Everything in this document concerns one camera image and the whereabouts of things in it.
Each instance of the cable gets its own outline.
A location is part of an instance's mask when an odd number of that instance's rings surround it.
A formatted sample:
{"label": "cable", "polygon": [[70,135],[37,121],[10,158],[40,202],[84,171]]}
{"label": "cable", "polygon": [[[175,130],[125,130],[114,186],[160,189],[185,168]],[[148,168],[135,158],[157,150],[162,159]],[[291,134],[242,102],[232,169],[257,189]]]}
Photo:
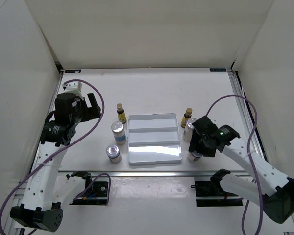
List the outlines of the cable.
{"label": "cable", "polygon": [[[258,177],[258,173],[257,173],[257,169],[256,169],[256,166],[255,166],[255,163],[254,163],[254,160],[251,156],[251,152],[250,152],[250,142],[251,142],[251,138],[256,130],[256,126],[257,126],[257,121],[258,121],[258,115],[257,115],[257,111],[256,111],[256,108],[255,106],[253,105],[253,103],[243,97],[243,96],[240,96],[240,95],[236,95],[236,94],[231,94],[231,95],[226,95],[226,96],[223,96],[219,99],[217,99],[211,106],[210,108],[208,109],[208,112],[206,115],[209,114],[210,110],[212,109],[212,107],[218,103],[220,100],[222,99],[225,99],[225,98],[229,98],[229,97],[238,97],[238,98],[241,98],[243,100],[245,100],[246,102],[248,102],[251,107],[253,108],[254,110],[254,113],[255,113],[255,122],[254,122],[254,126],[249,134],[249,137],[248,137],[248,141],[247,141],[247,152],[248,152],[248,157],[249,157],[249,160],[250,160],[250,163],[251,163],[251,167],[253,168],[253,171],[254,171],[254,174],[255,174],[255,181],[256,181],[256,184],[257,184],[257,188],[258,188],[258,195],[259,195],[259,208],[260,208],[260,212],[259,212],[259,222],[258,222],[258,227],[257,227],[257,230],[255,232],[254,235],[258,235],[260,230],[261,230],[261,226],[262,226],[262,223],[263,223],[263,216],[264,216],[264,205],[263,205],[263,195],[262,195],[262,192],[261,192],[261,186],[260,186],[260,183],[259,183],[259,177]],[[242,223],[241,223],[241,227],[242,227],[242,232],[244,235],[246,235],[246,232],[245,232],[245,217],[246,217],[246,212],[247,212],[247,208],[248,208],[248,205],[249,205],[249,201],[247,201],[246,203],[246,206],[245,206],[245,209],[244,209],[244,213],[243,213],[243,216],[242,216]]]}
{"label": "cable", "polygon": [[81,192],[78,196],[76,196],[76,199],[78,199],[79,197],[82,197],[84,195],[84,193],[87,192],[87,190],[93,185],[93,183],[101,176],[106,175],[109,178],[109,186],[108,186],[108,192],[107,192],[107,205],[109,203],[109,197],[110,197],[110,188],[111,188],[111,177],[110,175],[108,175],[107,173],[101,173],[99,174],[96,178],[93,179],[93,181],[85,188],[85,190],[83,192]]}
{"label": "cable", "polygon": [[[102,111],[101,111],[101,116],[99,117],[98,121],[96,122],[96,124],[85,134],[83,135],[81,138],[75,140],[73,143],[70,143],[69,145],[65,146],[64,148],[59,149],[58,151],[54,152],[53,154],[51,154],[48,158],[46,158],[42,163],[47,163],[51,158],[55,157],[56,155],[58,155],[59,153],[61,153],[62,151],[72,147],[73,145],[77,144],[78,142],[80,142],[81,140],[83,140],[86,136],[88,136],[90,133],[92,133],[92,131],[99,125],[100,121],[102,120],[103,114],[104,114],[104,101],[103,101],[103,97],[100,94],[100,92],[97,90],[96,87],[94,87],[92,84],[90,84],[89,82],[86,82],[84,80],[81,79],[73,79],[73,80],[69,80],[66,83],[69,82],[82,82],[87,84],[88,86],[90,86],[91,88],[93,88],[97,94],[99,95],[101,102],[102,102]],[[37,173],[44,165],[38,165],[37,168],[35,168],[30,174],[28,174],[22,181],[20,181],[20,183],[9,193],[9,195],[7,196],[7,198],[5,199],[5,201],[3,202],[1,208],[0,208],[0,233],[2,235],[6,235],[4,233],[4,230],[2,228],[2,214],[3,214],[3,210],[6,206],[6,204],[8,203],[9,199],[13,196],[13,194],[16,192],[16,190],[18,190],[20,188],[20,186],[22,184],[24,184],[26,182],[26,180],[28,180],[30,177],[32,177],[35,173]]]}

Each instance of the clear plastic tray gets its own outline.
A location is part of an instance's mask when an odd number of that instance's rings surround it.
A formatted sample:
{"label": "clear plastic tray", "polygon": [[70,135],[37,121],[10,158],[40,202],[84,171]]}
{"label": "clear plastic tray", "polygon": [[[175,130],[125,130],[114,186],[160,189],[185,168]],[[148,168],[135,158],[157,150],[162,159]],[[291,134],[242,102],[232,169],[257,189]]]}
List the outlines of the clear plastic tray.
{"label": "clear plastic tray", "polygon": [[131,165],[179,163],[182,160],[176,114],[130,115],[127,136]]}

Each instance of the yellow label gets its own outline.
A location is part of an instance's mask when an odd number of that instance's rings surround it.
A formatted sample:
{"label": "yellow label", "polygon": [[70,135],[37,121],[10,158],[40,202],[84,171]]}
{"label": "yellow label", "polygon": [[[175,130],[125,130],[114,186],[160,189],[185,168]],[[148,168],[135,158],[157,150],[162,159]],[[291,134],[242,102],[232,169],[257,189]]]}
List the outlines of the yellow label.
{"label": "yellow label", "polygon": [[181,121],[181,126],[182,126],[183,128],[185,128],[188,119],[189,119],[189,118],[183,116],[183,119],[182,119],[182,121]]}
{"label": "yellow label", "polygon": [[126,116],[125,113],[123,112],[122,114],[118,113],[118,119],[120,122],[122,122],[123,124],[126,123]]}

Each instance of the silver can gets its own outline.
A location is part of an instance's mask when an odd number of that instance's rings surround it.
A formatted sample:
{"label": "silver can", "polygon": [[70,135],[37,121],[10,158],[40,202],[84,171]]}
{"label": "silver can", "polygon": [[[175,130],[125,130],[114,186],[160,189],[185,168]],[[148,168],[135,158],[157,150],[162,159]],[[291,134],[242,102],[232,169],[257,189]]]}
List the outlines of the silver can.
{"label": "silver can", "polygon": [[200,153],[197,153],[196,151],[188,154],[188,159],[192,162],[198,161],[203,155]]}
{"label": "silver can", "polygon": [[195,121],[197,121],[197,119],[192,117],[188,119],[186,122],[185,129],[182,136],[183,140],[185,140],[186,142],[191,142],[193,130],[194,130],[192,123],[194,123]]}
{"label": "silver can", "polygon": [[125,144],[126,135],[124,130],[124,125],[120,121],[115,121],[111,125],[111,130],[113,132],[114,139],[119,145]]}
{"label": "silver can", "polygon": [[110,145],[106,149],[107,156],[109,157],[110,161],[113,163],[118,163],[121,161],[122,157],[120,154],[120,150],[116,145]]}

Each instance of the blue label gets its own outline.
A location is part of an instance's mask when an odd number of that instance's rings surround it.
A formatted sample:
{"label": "blue label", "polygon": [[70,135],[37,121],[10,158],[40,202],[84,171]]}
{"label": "blue label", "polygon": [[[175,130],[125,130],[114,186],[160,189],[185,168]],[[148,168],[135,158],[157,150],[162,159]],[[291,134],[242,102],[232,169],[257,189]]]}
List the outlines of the blue label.
{"label": "blue label", "polygon": [[114,136],[114,138],[115,138],[116,141],[118,141],[118,142],[122,142],[123,140],[126,139],[126,136],[125,136],[125,135],[124,135],[124,136],[121,136],[121,137],[115,137],[115,136]]}

